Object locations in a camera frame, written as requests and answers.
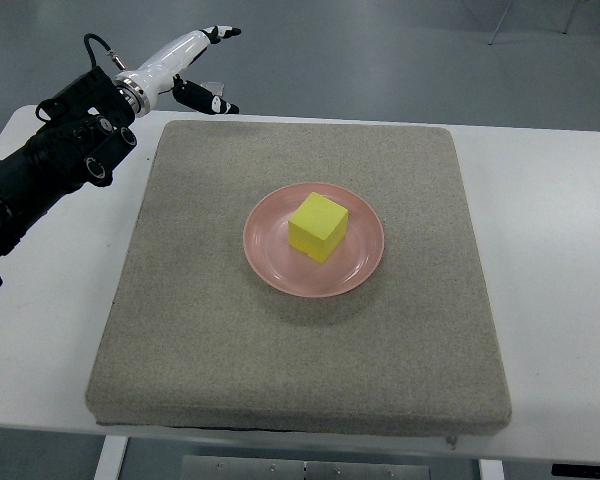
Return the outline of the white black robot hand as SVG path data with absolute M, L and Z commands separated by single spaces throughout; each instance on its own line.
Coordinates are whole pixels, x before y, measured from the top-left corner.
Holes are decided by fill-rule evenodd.
M 184 81 L 181 73 L 209 46 L 241 33 L 240 28 L 226 25 L 193 30 L 163 46 L 139 67 L 122 67 L 114 78 L 114 84 L 137 117 L 154 110 L 158 97 L 164 93 L 171 93 L 180 104 L 208 115 L 238 113 L 239 108 L 226 102 L 220 94 Z

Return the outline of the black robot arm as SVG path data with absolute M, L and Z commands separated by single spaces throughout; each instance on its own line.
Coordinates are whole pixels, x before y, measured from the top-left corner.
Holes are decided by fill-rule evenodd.
M 129 128 L 135 112 L 97 64 L 42 101 L 35 114 L 39 130 L 0 159 L 0 257 L 62 197 L 86 183 L 109 186 L 137 144 Z

